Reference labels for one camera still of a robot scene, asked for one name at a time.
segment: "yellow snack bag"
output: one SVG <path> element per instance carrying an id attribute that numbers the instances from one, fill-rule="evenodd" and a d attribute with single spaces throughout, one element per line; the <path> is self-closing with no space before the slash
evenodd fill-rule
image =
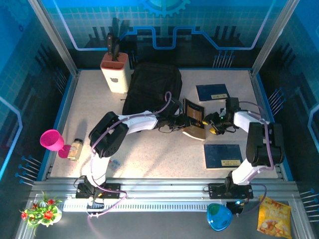
<path id="1" fill-rule="evenodd" d="M 290 211 L 290 206 L 266 197 L 259 207 L 257 231 L 291 239 Z"/>

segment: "black bag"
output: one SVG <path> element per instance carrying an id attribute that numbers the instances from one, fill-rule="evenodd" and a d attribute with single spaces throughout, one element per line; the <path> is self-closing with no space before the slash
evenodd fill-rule
<path id="1" fill-rule="evenodd" d="M 165 93 L 179 99 L 182 81 L 175 66 L 144 62 L 136 66 L 128 95 L 123 105 L 123 115 L 160 110 L 165 105 Z M 174 114 L 178 106 L 169 109 Z"/>

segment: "flower pot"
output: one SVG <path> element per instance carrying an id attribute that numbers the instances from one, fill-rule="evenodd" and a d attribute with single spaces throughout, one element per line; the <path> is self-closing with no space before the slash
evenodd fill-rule
<path id="1" fill-rule="evenodd" d="M 53 221 L 50 222 L 50 225 L 53 225 L 54 223 L 57 223 L 61 220 L 62 218 L 62 211 L 56 206 L 56 209 L 58 211 L 59 216 L 55 217 L 55 219 Z"/>

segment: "book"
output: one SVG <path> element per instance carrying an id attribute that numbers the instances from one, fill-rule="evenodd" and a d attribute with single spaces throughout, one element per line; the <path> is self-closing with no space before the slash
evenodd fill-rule
<path id="1" fill-rule="evenodd" d="M 229 97 L 225 84 L 198 85 L 197 96 L 200 103 L 215 100 L 225 100 Z"/>
<path id="2" fill-rule="evenodd" d="M 189 137 L 198 140 L 205 140 L 205 125 L 202 123 L 205 108 L 189 101 L 188 99 L 184 99 L 183 104 L 185 128 L 183 128 L 182 132 Z"/>
<path id="3" fill-rule="evenodd" d="M 242 162 L 238 144 L 204 144 L 206 169 L 236 169 Z"/>

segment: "dark blue book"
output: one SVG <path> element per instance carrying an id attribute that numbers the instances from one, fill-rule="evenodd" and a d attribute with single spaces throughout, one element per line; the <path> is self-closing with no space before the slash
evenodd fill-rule
<path id="1" fill-rule="evenodd" d="M 206 169 L 237 168 L 242 162 L 238 144 L 204 144 Z"/>
<path id="2" fill-rule="evenodd" d="M 196 86 L 200 103 L 214 100 L 224 100 L 229 97 L 225 84 Z"/>

